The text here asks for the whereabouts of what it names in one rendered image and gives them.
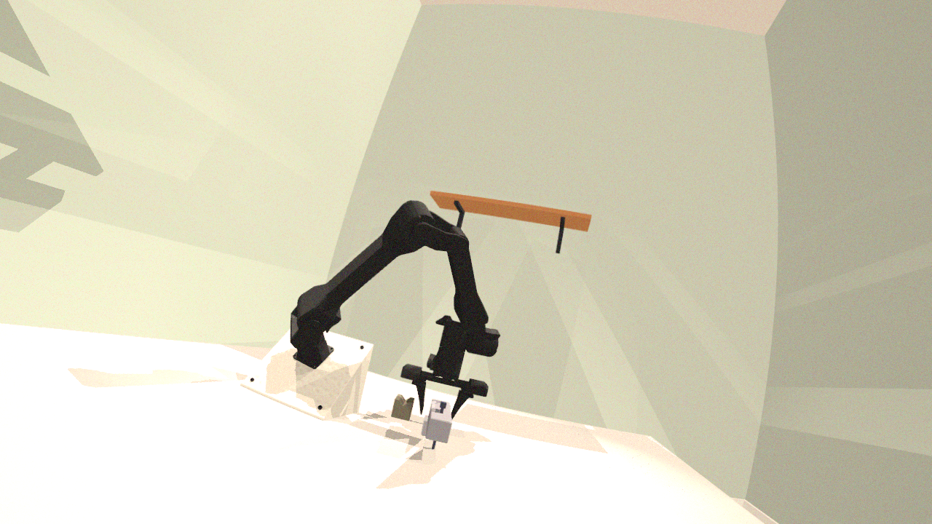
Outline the dark grey rod with square head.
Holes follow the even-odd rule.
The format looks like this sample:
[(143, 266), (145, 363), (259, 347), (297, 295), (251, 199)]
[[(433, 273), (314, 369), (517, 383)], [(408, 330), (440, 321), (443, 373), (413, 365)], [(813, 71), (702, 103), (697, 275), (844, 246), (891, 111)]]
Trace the dark grey rod with square head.
[[(440, 413), (443, 413), (443, 411), (446, 409), (446, 402), (441, 401), (440, 408), (441, 408)], [(433, 440), (432, 450), (434, 450), (435, 444), (436, 444), (436, 441)]]

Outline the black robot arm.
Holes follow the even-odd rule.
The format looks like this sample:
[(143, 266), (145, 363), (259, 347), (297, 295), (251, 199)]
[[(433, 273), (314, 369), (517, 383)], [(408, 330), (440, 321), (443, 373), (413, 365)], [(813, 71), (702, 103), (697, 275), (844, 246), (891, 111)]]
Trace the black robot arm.
[(299, 296), (290, 324), (290, 342), (297, 349), (294, 360), (317, 369), (335, 351), (327, 345), (323, 332), (339, 323), (340, 306), (394, 258), (423, 246), (447, 252), (455, 282), (454, 309), (460, 322), (450, 315), (435, 321), (443, 325), (440, 347), (483, 356), (496, 354), (500, 334), (486, 327), (489, 316), (477, 293), (468, 238), (461, 228), (428, 211), (423, 202), (407, 200), (375, 242), (331, 281)]

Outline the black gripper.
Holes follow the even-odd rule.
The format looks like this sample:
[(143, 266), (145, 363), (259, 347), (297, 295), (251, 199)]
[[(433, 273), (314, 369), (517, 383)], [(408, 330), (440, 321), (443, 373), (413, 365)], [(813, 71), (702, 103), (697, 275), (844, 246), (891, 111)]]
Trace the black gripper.
[[(455, 407), (453, 407), (451, 412), (451, 420), (455, 418), (457, 411), (459, 411), (460, 407), (462, 407), (468, 398), (475, 398), (475, 395), (487, 396), (487, 390), (489, 390), (489, 386), (487, 386), (485, 381), (479, 381), (478, 379), (471, 378), (469, 381), (463, 381), (462, 379), (459, 379), (459, 373), (462, 370), (463, 358), (464, 352), (458, 352), (455, 351), (455, 349), (439, 347), (432, 373), (423, 371), (422, 366), (409, 364), (403, 366), (403, 369), (400, 371), (400, 377), (404, 379), (411, 379), (412, 384), (416, 385), (417, 396), (419, 396), (420, 414), (422, 414), (424, 408), (426, 379), (428, 379), (428, 381), (434, 381), (437, 384), (445, 384), (462, 389), (457, 392), (457, 401), (455, 402)], [(455, 379), (455, 381), (452, 381), (452, 379)]]

